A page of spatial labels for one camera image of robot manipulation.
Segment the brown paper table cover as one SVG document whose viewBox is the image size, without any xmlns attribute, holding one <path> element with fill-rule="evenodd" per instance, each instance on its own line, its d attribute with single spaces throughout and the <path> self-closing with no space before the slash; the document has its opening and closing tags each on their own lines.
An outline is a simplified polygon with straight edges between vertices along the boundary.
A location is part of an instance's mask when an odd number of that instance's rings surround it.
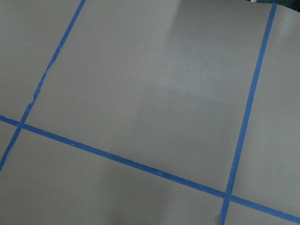
<svg viewBox="0 0 300 225">
<path fill-rule="evenodd" d="M 3 225 L 297 225 L 300 14 L 3 0 Z"/>
</svg>

